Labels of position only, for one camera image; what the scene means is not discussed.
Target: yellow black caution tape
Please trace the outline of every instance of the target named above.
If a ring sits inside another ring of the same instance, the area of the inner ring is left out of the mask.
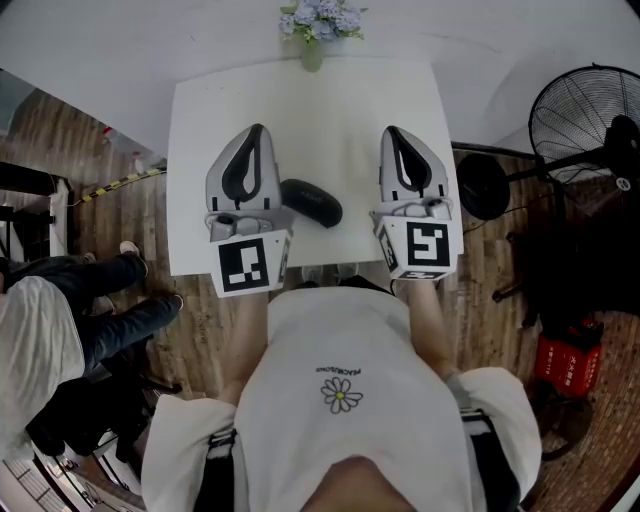
[[[129,185],[130,183],[133,183],[134,181],[140,181],[145,178],[150,178],[151,176],[158,176],[160,174],[165,174],[166,172],[167,172],[166,167],[158,167],[157,169],[149,169],[147,171],[138,172],[136,174],[129,174],[129,176],[127,176],[126,178],[123,178],[118,181],[113,181],[104,188],[99,188],[98,190],[94,190],[93,192],[91,192],[86,196],[82,196],[82,199],[80,199],[73,206],[80,203],[88,203],[89,201],[93,201],[96,197],[103,196],[107,192],[111,192],[112,190],[117,190],[119,188],[122,188],[125,185]]]

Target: black round object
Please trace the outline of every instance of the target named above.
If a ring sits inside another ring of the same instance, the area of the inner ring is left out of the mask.
[[[545,164],[598,149],[605,146],[607,130],[618,117],[640,126],[640,76],[595,64],[574,69],[553,80],[534,102],[531,146]],[[567,183],[582,171],[598,173],[606,165],[585,162],[555,172]]]
[[[504,169],[488,155],[469,155],[456,171],[462,206],[480,220],[493,220],[509,206],[511,192]]]

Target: flower vase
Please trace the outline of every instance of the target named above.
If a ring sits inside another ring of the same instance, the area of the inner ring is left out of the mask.
[[[322,66],[322,44],[316,39],[302,42],[302,67],[315,73]]]

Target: black shoulder strap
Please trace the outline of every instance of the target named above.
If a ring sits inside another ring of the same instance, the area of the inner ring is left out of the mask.
[[[487,512],[514,512],[520,503],[520,484],[504,455],[493,423],[481,409],[461,411],[471,438],[484,487]]]
[[[231,429],[213,434],[209,439],[209,452],[194,512],[234,512],[236,486],[232,449],[236,435],[236,430]]]

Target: leg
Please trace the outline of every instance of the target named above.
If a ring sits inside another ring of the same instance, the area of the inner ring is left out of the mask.
[[[173,320],[182,309],[178,295],[166,299],[149,299],[120,315],[107,318],[76,317],[86,371],[103,359],[152,335]]]
[[[27,276],[40,276],[53,269],[60,269],[69,265],[88,263],[84,256],[54,256],[42,258],[30,262],[18,262],[7,260],[7,272],[5,273],[4,289],[8,290],[18,281]]]
[[[47,270],[41,277],[59,288],[71,310],[79,314],[95,297],[128,288],[143,279],[146,272],[140,256],[127,252],[107,261]]]

